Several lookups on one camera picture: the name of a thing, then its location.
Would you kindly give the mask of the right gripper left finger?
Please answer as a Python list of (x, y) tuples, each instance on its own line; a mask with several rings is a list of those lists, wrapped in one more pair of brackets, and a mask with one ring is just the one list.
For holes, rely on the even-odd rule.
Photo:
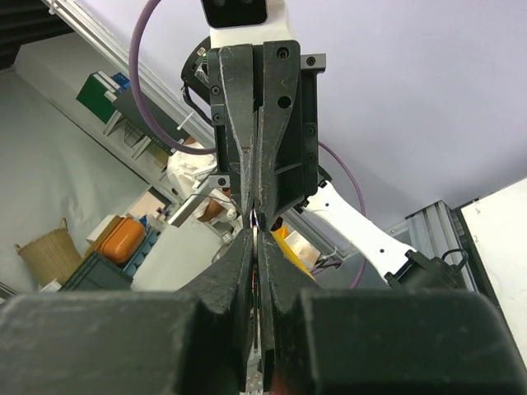
[(226, 253), (178, 293), (194, 297), (178, 372), (179, 391), (243, 391), (252, 340), (253, 234), (242, 230)]

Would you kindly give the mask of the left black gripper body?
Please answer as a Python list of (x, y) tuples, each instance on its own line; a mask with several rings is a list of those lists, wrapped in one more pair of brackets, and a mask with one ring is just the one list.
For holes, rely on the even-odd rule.
[[(262, 106), (263, 44), (251, 44), (254, 59), (254, 159), (259, 112)], [(218, 50), (210, 50), (207, 56), (211, 116), (216, 138), (217, 172), (220, 176), (228, 178), (231, 190), (236, 185), (236, 176), (230, 170), (228, 117), (222, 90)], [(278, 149), (275, 165), (274, 175), (277, 181), (276, 214), (282, 214), (296, 204), (303, 202), (315, 194), (317, 190), (319, 168), (317, 77), (324, 70), (324, 55), (304, 55), (300, 46), (300, 72), (296, 98), (282, 144)], [(231, 197), (239, 209), (236, 196), (232, 190)]]

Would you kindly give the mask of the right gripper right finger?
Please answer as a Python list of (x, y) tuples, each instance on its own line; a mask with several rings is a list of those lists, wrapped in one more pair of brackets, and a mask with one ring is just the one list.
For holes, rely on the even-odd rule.
[(260, 336), (266, 391), (305, 391), (310, 348), (302, 290), (319, 288), (291, 263), (271, 234), (258, 237)]

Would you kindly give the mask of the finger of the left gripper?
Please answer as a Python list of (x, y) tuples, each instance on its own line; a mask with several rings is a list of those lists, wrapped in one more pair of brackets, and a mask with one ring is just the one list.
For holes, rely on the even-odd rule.
[(299, 72), (297, 41), (263, 44), (262, 106), (254, 159), (254, 210), (261, 230), (269, 230), (277, 216), (275, 165), (296, 98)]
[(253, 47), (250, 44), (222, 47), (218, 60), (228, 117), (230, 170), (236, 176), (236, 185), (231, 190), (240, 211), (247, 214), (254, 204)]

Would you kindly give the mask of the silver key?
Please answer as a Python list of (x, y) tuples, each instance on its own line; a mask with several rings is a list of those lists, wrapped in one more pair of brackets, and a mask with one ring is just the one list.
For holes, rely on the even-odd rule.
[(259, 284), (259, 258), (258, 258), (258, 237), (259, 237), (259, 220), (256, 215), (255, 209), (252, 209), (250, 212), (250, 224), (253, 232), (253, 312), (254, 312), (254, 356), (257, 356), (258, 359), (258, 368), (260, 374), (261, 383), (259, 383), (260, 389), (257, 394), (264, 393), (264, 374), (262, 366), (262, 356), (261, 356), (261, 336), (260, 336), (260, 307), (259, 307), (259, 298), (260, 298), (260, 284)]

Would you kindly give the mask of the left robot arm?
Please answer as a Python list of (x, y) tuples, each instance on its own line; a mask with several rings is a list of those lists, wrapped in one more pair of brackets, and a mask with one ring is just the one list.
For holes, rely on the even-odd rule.
[(395, 289), (460, 288), (468, 260), (429, 258), (388, 236), (319, 176), (317, 78), (322, 54), (293, 39), (221, 49), (204, 39), (182, 72), (184, 91), (209, 105), (217, 173), (235, 203), (269, 230), (292, 208), (336, 230)]

